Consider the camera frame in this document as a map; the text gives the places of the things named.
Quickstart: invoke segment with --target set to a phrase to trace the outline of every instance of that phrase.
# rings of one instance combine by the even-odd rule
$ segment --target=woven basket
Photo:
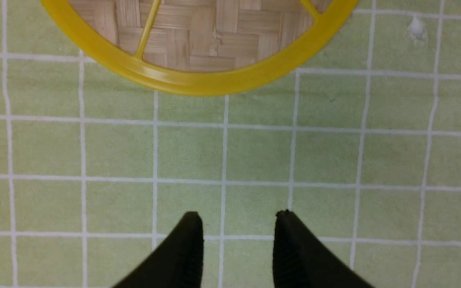
[[[323,13],[332,0],[312,0]],[[70,0],[106,40],[135,54],[152,0]],[[143,59],[181,71],[248,66],[294,42],[313,25],[298,0],[162,0]]]

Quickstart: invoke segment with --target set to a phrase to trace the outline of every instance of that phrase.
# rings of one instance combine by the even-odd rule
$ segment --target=woven bamboo mat
[[[294,42],[313,24],[298,0],[162,0],[143,58],[183,71],[248,66]],[[101,36],[135,54],[152,0],[70,0]],[[324,12],[331,0],[313,0]]]

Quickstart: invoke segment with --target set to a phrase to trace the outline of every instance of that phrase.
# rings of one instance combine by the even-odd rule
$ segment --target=yellow plastic frame
[[[314,24],[298,39],[273,56],[240,69],[199,73],[168,69],[145,62],[146,46],[161,0],[154,0],[135,55],[108,42],[72,8],[69,0],[41,0],[64,33],[95,61],[111,71],[152,89],[190,95],[217,96],[238,93],[272,82],[300,66],[322,49],[346,22],[358,0],[333,0],[319,13],[310,0],[300,0]]]

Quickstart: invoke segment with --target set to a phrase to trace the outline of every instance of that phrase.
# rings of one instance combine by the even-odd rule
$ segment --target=white speck
[[[426,31],[426,24],[419,18],[412,19],[412,23],[408,26],[410,38],[414,41],[414,45],[418,43],[426,44],[428,40],[428,32]]]

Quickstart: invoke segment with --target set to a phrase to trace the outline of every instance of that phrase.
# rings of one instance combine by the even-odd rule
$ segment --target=green tile floor
[[[379,288],[461,288],[461,0],[361,0],[301,68],[207,99],[119,78],[38,0],[0,0],[0,288],[111,286],[187,210],[204,288],[273,288],[284,208]]]

